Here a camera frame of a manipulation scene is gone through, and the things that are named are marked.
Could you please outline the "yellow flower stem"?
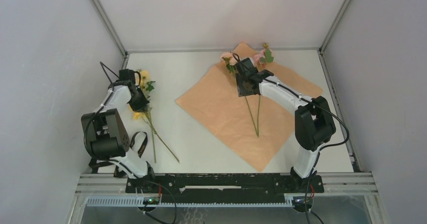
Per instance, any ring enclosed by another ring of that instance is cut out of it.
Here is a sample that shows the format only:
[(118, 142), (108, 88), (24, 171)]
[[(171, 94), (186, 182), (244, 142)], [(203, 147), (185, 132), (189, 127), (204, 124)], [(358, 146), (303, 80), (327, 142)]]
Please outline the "yellow flower stem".
[[(150, 73), (147, 70), (137, 69), (135, 74), (136, 74), (136, 85), (142, 90), (146, 99), (150, 101), (151, 93), (155, 89), (156, 81), (151, 80)], [(172, 151), (172, 149), (165, 143), (162, 137), (158, 134), (153, 123), (152, 107), (150, 104), (148, 108), (146, 110), (143, 110), (142, 112), (136, 112), (133, 110), (133, 120), (138, 120), (138, 119), (141, 119), (151, 129), (151, 134), (153, 138), (154, 162), (155, 163), (157, 162), (156, 145), (154, 140), (154, 137), (156, 136), (157, 139), (163, 144), (163, 146), (169, 151), (169, 153), (177, 161), (177, 163), (180, 163), (178, 156)]]

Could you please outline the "green orange wrapping paper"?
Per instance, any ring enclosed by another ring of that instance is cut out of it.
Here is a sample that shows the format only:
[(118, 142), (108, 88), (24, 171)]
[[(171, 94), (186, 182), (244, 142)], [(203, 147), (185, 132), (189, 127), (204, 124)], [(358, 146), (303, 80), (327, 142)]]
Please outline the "green orange wrapping paper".
[(179, 60), (174, 85), (183, 88), (174, 137), (185, 173), (288, 172), (295, 163), (292, 110), (259, 95), (239, 97), (219, 53)]

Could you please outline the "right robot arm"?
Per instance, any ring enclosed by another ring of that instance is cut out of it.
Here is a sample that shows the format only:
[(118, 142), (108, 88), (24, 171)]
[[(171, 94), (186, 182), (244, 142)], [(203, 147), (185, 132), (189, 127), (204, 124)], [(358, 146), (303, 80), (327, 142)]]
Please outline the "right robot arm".
[(271, 71), (259, 71), (250, 57), (240, 59), (234, 53), (233, 59), (240, 97), (264, 96), (294, 111), (295, 137), (300, 149), (291, 168), (291, 185), (298, 192), (305, 191), (311, 185), (321, 152), (349, 141), (348, 127), (331, 112), (324, 97), (311, 98), (283, 83)]

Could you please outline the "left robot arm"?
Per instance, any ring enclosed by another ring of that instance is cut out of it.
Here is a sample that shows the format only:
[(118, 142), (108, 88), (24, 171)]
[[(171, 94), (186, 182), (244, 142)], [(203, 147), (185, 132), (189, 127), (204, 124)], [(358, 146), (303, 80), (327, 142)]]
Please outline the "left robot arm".
[(108, 87), (108, 95), (93, 113), (84, 114), (81, 123), (84, 146), (91, 156), (90, 168), (96, 172), (100, 167), (115, 165), (128, 178), (138, 179), (138, 186), (145, 192), (157, 187), (151, 165), (141, 156), (148, 144), (147, 133), (137, 131), (129, 136), (120, 117), (120, 111), (129, 106), (133, 112), (146, 113), (149, 100), (140, 88), (139, 72), (123, 69), (118, 79)]

